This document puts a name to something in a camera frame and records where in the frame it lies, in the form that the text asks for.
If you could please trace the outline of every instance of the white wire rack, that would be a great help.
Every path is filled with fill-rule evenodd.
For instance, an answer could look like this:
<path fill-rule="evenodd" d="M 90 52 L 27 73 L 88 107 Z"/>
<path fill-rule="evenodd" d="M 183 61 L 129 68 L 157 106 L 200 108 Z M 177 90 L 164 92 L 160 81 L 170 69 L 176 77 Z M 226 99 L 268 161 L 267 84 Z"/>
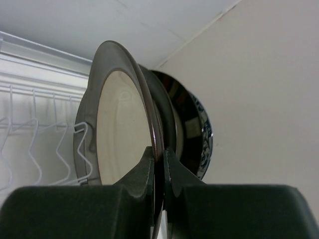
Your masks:
<path fill-rule="evenodd" d="M 16 86 L 16 85 L 11 85 L 11 84 L 4 84 L 0 83 L 0 92 L 3 94 L 7 94 L 9 96 L 8 100 L 8 112 L 7 115 L 0 116 L 0 128 L 1 128 L 1 141 L 0 141 L 0 161 L 6 168 L 6 174 L 7 179 L 6 182 L 0 185 L 0 192 L 1 191 L 7 191 L 10 192 L 14 190 L 16 187 L 12 186 L 12 183 L 14 181 L 14 178 L 16 176 L 21 177 L 20 175 L 15 175 L 14 173 L 14 166 L 10 164 L 10 161 L 6 158 L 5 154 L 3 153 L 3 149 L 5 148 L 9 138 L 13 134 L 19 134 L 19 133 L 25 133 L 27 130 L 29 133 L 31 133 L 32 137 L 30 138 L 29 144 L 28 144 L 28 149 L 27 149 L 27 155 L 23 157 L 23 160 L 28 161 L 29 164 L 33 164 L 37 170 L 37 179 L 30 183 L 29 185 L 78 185 L 80 181 L 85 180 L 88 178 L 91 173 L 92 173 L 92 165 L 91 163 L 85 158 L 85 156 L 80 152 L 80 147 L 84 141 L 84 138 L 87 133 L 88 125 L 85 122 L 74 124 L 73 122 L 67 122 L 67 121 L 58 121 L 58 113 L 57 113 L 57 100 L 59 101 L 64 101 L 64 102 L 69 102 L 70 104 L 70 111 L 73 112 L 74 109 L 72 109 L 72 103 L 76 102 L 79 103 L 81 100 L 81 96 L 79 95 L 72 95 L 72 94 L 64 94 L 64 93 L 59 93 L 55 91 L 47 91 L 47 90 L 42 90 L 42 89 L 37 89 L 37 88 L 30 88 L 30 87 L 24 87 L 24 86 Z M 26 120 L 25 122 L 16 122 L 14 118 L 14 96 L 16 95 L 24 95 L 32 98 L 33 104 L 31 106 L 32 108 L 32 118 Z M 51 124 L 44 124 L 41 122 L 41 120 L 38 117 L 38 111 L 37 111 L 37 99 L 38 98 L 45 98 L 49 99 L 50 102 L 53 102 L 53 111 L 54 111 L 54 123 Z M 43 183 L 43 175 L 44 175 L 44 170 L 42 166 L 40 165 L 39 161 L 41 161 L 39 158 L 34 156 L 34 153 L 32 152 L 32 149 L 35 144 L 35 139 L 40 135 L 45 132 L 50 132 L 50 134 L 59 134 L 61 135 L 61 138 L 56 145 L 55 148 L 55 154 L 56 158 L 60 160 L 60 162 L 63 164 L 63 166 L 66 169 L 66 174 L 63 175 L 63 177 L 54 180 L 50 183 Z M 87 163 L 88 166 L 91 167 L 91 171 L 89 172 L 88 175 L 82 177 L 82 178 L 76 178 L 76 177 L 71 177 L 71 171 L 75 170 L 74 169 L 74 164 L 73 164 L 73 159 L 68 159 L 60 153 L 60 148 L 65 140 L 67 132 L 70 133 L 80 133 L 84 131 L 83 138 L 78 145 L 77 148 L 77 153 L 81 156 L 81 158 Z"/>

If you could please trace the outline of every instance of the plate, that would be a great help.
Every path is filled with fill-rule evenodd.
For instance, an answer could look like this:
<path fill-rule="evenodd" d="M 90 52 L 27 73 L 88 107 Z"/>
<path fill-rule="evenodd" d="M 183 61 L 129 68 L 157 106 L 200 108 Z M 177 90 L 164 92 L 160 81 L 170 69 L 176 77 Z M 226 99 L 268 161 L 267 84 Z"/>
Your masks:
<path fill-rule="evenodd" d="M 163 138 L 155 106 L 139 65 L 119 43 L 106 41 L 95 53 L 88 88 L 81 101 L 76 123 L 86 122 L 85 157 L 93 165 L 89 185 L 114 184 L 141 159 L 152 146 L 155 158 L 155 222 L 158 232 L 162 200 Z M 74 135 L 74 148 L 78 146 Z M 75 158 L 78 177 L 89 168 Z"/>
<path fill-rule="evenodd" d="M 152 71 L 165 87 L 177 117 L 177 156 L 180 162 L 198 178 L 204 176 L 201 169 L 203 135 L 201 115 L 189 91 L 175 78 L 163 72 Z"/>
<path fill-rule="evenodd" d="M 169 95 L 163 84 L 152 71 L 141 65 L 140 69 L 149 87 L 155 109 L 159 112 L 158 116 L 161 119 L 164 147 L 170 147 L 176 152 L 176 123 Z"/>

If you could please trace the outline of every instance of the ceiling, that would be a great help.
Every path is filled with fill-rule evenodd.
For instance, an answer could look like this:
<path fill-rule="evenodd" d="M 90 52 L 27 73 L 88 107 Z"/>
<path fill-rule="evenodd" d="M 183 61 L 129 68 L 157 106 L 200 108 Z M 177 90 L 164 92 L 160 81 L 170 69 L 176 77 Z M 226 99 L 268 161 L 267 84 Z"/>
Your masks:
<path fill-rule="evenodd" d="M 0 0 L 0 31 L 92 59 L 105 40 L 154 67 L 235 0 Z"/>

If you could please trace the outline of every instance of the blue and white patterned bowl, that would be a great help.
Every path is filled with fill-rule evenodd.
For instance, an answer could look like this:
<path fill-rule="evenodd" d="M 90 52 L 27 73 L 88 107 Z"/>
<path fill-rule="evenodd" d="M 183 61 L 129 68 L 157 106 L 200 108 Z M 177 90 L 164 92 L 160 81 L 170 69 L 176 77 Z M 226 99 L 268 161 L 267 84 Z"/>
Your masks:
<path fill-rule="evenodd" d="M 191 92 L 189 92 L 189 94 L 194 100 L 200 115 L 201 131 L 203 135 L 203 150 L 201 153 L 201 162 L 197 176 L 198 178 L 202 179 L 207 171 L 211 155 L 213 153 L 213 129 L 204 106 L 195 95 L 193 95 Z"/>

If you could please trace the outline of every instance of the plate with dark rim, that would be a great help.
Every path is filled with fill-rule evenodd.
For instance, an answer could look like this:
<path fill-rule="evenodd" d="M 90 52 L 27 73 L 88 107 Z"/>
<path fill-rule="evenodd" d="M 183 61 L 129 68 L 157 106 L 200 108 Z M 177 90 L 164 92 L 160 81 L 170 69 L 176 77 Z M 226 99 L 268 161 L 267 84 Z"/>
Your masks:
<path fill-rule="evenodd" d="M 140 161 L 147 146 L 153 148 L 155 171 L 162 169 L 157 165 L 162 165 L 163 138 L 151 93 L 139 65 L 117 42 L 106 41 L 95 53 L 76 118 L 76 123 L 83 121 L 88 132 L 80 150 L 93 165 L 89 185 L 117 182 Z M 81 134 L 74 136 L 76 148 Z M 78 157 L 75 165 L 78 177 L 88 173 Z M 161 175 L 155 177 L 156 220 L 162 209 Z"/>
<path fill-rule="evenodd" d="M 174 77 L 159 71 L 152 71 L 164 85 L 176 112 L 177 151 L 182 147 L 180 162 L 198 178 L 202 179 L 209 163 L 203 157 L 204 134 L 202 115 L 194 96 Z"/>

